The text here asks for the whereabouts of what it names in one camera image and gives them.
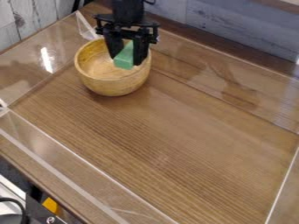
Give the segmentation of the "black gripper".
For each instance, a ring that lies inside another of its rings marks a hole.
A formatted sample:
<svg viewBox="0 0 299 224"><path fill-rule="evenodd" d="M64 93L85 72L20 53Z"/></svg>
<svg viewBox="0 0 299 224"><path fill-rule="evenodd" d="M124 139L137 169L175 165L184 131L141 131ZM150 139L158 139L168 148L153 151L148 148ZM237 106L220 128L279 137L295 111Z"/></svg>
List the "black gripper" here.
<svg viewBox="0 0 299 224"><path fill-rule="evenodd" d="M133 63L138 66L148 55L148 46L157 43L158 24L145 18L145 4L154 4L149 0L110 0L112 13L96 14L96 34L104 34L104 25L112 26L117 32L122 28L137 26L140 29L152 29L153 32L146 36L134 36L133 38ZM117 33L106 32L104 34L109 57L114 58L124 48L124 41Z"/></svg>

